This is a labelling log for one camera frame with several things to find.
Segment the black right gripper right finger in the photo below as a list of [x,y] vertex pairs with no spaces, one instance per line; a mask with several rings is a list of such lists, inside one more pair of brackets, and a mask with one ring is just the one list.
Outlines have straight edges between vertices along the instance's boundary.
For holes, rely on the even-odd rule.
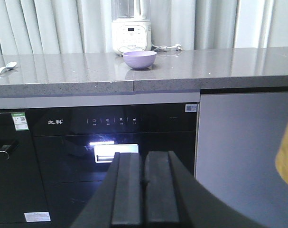
[[148,228],[260,228],[232,209],[185,168],[173,151],[151,151],[145,161]]

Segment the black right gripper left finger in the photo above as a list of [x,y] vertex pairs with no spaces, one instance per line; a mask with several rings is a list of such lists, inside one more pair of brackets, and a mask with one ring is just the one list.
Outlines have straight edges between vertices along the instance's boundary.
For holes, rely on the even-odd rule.
[[142,227],[140,165],[138,153],[116,153],[105,179],[70,227]]

